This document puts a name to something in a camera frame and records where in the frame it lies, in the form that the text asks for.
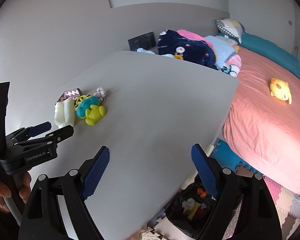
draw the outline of teal blanket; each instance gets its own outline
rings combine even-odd
[[[273,42],[267,41],[256,35],[245,33],[242,35],[242,43],[238,45],[272,60],[300,79],[299,60],[289,52],[275,45]]]

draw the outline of blue gripper pad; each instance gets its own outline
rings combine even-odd
[[[202,156],[202,153],[199,149],[199,145],[193,145],[191,148],[191,158],[196,167],[200,179],[207,191],[208,194],[212,195],[215,199],[219,196],[217,178],[211,170],[206,159]]]
[[[51,123],[50,122],[44,122],[42,124],[31,127],[29,132],[28,132],[28,135],[31,136],[31,137],[36,137],[39,134],[42,134],[42,133],[50,131],[50,130],[51,130]]]
[[[91,169],[88,171],[86,177],[83,179],[83,190],[81,196],[84,200],[92,196],[96,191],[99,181],[108,166],[110,161],[109,148],[105,147],[99,157],[93,163]]]

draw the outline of navy blue blanket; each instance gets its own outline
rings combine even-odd
[[[179,59],[215,68],[216,56],[205,41],[192,41],[172,30],[160,33],[159,55],[172,54]]]

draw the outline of pink bedsheet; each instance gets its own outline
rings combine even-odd
[[[300,80],[241,48],[240,80],[223,127],[230,148],[254,168],[300,194]],[[271,78],[289,83],[292,104],[270,95]]]

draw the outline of white table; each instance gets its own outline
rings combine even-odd
[[[76,119],[58,158],[32,169],[63,176],[93,158],[101,146],[110,163],[86,206],[105,240],[125,239],[178,191],[192,171],[190,150],[213,143],[227,117],[238,79],[158,55],[120,51],[85,70],[34,106],[25,127],[50,121],[66,90],[107,91],[107,114],[95,126]]]

